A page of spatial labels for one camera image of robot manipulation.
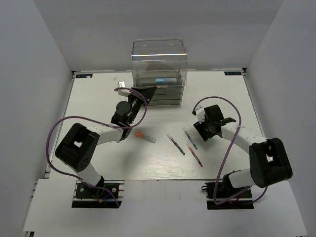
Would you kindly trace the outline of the blue cap highlighter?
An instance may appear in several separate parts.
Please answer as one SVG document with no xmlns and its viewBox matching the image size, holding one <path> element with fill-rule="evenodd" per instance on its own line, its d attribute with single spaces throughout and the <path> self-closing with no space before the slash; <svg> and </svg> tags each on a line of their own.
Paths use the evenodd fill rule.
<svg viewBox="0 0 316 237">
<path fill-rule="evenodd" d="M 156 78 L 156 83 L 176 83 L 177 78 Z"/>
</svg>

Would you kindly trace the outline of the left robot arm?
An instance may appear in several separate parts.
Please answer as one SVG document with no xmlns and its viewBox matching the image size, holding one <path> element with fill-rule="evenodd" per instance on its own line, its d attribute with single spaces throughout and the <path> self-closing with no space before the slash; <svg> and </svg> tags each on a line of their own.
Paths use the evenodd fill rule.
<svg viewBox="0 0 316 237">
<path fill-rule="evenodd" d="M 147 109 L 157 87 L 119 87 L 115 89 L 118 92 L 122 90 L 128 91 L 125 95 L 127 100 L 117 103 L 110 124 L 82 117 L 99 126 L 88 128 L 80 123 L 75 123 L 55 151 L 55 156 L 76 173 L 74 176 L 87 186 L 87 191 L 93 197 L 99 197 L 104 192 L 104 178 L 91 164 L 96 147 L 104 143 L 120 142 L 126 139 L 134 127 L 132 124 L 137 114 L 142 107 Z"/>
</svg>

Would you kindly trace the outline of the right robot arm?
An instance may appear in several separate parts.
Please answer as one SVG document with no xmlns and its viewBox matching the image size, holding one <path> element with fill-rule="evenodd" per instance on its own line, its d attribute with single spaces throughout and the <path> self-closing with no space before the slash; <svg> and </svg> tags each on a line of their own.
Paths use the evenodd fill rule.
<svg viewBox="0 0 316 237">
<path fill-rule="evenodd" d="M 218 105 L 206 108 L 198 106 L 193 115 L 198 119 L 194 128 L 204 141 L 219 136 L 249 155 L 248 169 L 224 175 L 220 190 L 227 196 L 234 197 L 246 187 L 266 188 L 292 178 L 292 167 L 279 138 L 268 139 L 255 135 L 235 119 L 225 118 Z"/>
</svg>

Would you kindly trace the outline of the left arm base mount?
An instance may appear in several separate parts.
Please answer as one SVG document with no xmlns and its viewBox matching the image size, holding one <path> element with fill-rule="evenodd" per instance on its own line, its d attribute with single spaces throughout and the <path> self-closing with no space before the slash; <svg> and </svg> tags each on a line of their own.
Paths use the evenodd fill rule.
<svg viewBox="0 0 316 237">
<path fill-rule="evenodd" d="M 124 182 L 105 181 L 104 188 L 108 189 L 116 198 L 118 204 L 121 205 L 124 194 Z M 73 195 L 72 208 L 117 209 L 119 207 L 111 194 L 104 190 L 92 189 L 82 182 L 77 181 Z"/>
</svg>

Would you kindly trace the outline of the orange cap highlighter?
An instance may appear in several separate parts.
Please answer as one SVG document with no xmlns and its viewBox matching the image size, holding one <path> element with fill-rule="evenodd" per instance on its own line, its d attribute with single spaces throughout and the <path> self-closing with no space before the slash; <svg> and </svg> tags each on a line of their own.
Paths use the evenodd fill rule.
<svg viewBox="0 0 316 237">
<path fill-rule="evenodd" d="M 155 143 L 156 142 L 156 138 L 153 138 L 151 136 L 148 136 L 148 135 L 145 135 L 144 133 L 142 132 L 135 132 L 135 137 L 138 137 L 142 140 L 145 140 L 145 141 L 148 141 L 148 142 L 151 142 L 151 143 Z"/>
</svg>

